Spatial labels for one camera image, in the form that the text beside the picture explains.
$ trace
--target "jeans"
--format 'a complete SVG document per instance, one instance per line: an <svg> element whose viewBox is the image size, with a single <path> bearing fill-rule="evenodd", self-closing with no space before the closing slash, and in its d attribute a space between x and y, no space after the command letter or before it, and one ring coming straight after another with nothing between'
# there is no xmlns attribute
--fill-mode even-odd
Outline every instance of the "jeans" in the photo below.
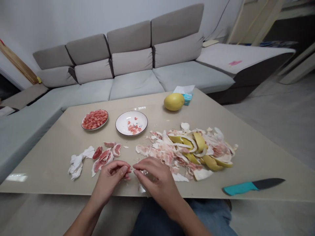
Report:
<svg viewBox="0 0 315 236"><path fill-rule="evenodd" d="M230 227L231 212L222 199L186 199L195 214L213 236L237 236ZM146 199L131 236L184 236L181 227L172 221L153 198Z"/></svg>

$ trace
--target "floor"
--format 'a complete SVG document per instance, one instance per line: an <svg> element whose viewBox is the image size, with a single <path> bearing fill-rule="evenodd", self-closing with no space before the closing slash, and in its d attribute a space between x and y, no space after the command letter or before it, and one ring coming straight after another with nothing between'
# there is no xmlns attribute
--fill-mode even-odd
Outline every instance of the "floor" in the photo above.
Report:
<svg viewBox="0 0 315 236"><path fill-rule="evenodd" d="M315 170L315 74L293 85L279 79L268 79L242 103L225 107ZM62 235L87 200L0 194L0 234ZM93 235L129 235L141 205L140 198L113 197ZM232 206L231 226L239 236L315 235L314 203L237 200Z"/></svg>

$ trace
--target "small dish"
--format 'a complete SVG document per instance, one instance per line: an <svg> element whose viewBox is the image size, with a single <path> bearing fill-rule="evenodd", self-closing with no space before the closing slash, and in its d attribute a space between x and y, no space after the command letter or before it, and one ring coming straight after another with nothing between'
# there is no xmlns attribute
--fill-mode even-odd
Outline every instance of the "small dish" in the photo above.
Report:
<svg viewBox="0 0 315 236"><path fill-rule="evenodd" d="M116 129L126 136L141 134L148 126L148 118L139 111L127 111L116 120Z"/></svg>
<svg viewBox="0 0 315 236"><path fill-rule="evenodd" d="M105 111L105 112L107 113L107 117L106 117L105 122L102 123L100 126L98 126L98 127L96 127L96 128L92 128L92 129L84 128L84 127L83 127L84 119L85 119L91 112L96 112L96 111ZM98 110L91 111L91 112L90 112L89 114L87 114L87 115L83 118L83 120L81 121L81 127L82 127L83 129L85 129L85 130L88 130L88 131L97 130L97 129L103 127L103 126L106 124L106 122L108 121L108 116L109 116L109 115L108 115L108 112L107 112L106 110L103 110L103 109L98 109Z"/></svg>

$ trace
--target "hand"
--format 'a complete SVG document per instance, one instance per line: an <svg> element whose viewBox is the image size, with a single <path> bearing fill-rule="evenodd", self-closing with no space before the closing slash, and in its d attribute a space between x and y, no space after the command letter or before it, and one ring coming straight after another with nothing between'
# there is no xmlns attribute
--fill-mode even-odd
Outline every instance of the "hand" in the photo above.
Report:
<svg viewBox="0 0 315 236"><path fill-rule="evenodd" d="M130 165L124 161L113 161L103 166L90 198L91 202L97 207L104 207L119 181L122 178L130 180L128 173L131 173Z"/></svg>
<svg viewBox="0 0 315 236"><path fill-rule="evenodd" d="M159 160L148 157L133 165L134 174L143 186L150 192L155 201L166 211L168 216L174 220L181 207L186 204L181 197L172 173L168 166ZM147 170L157 180L152 182L140 170Z"/></svg>

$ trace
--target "knife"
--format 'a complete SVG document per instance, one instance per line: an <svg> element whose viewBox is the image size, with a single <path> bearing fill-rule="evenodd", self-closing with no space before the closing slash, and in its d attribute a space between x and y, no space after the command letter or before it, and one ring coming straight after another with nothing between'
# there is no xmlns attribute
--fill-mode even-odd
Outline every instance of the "knife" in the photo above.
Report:
<svg viewBox="0 0 315 236"><path fill-rule="evenodd" d="M254 182L245 182L238 185L224 187L222 190L226 194L230 196L234 196L235 194L247 193L251 190L259 191L259 190L271 188L271 187L281 184L283 181L285 181L285 179L280 179L280 178L264 179L264 180L258 180Z"/></svg>

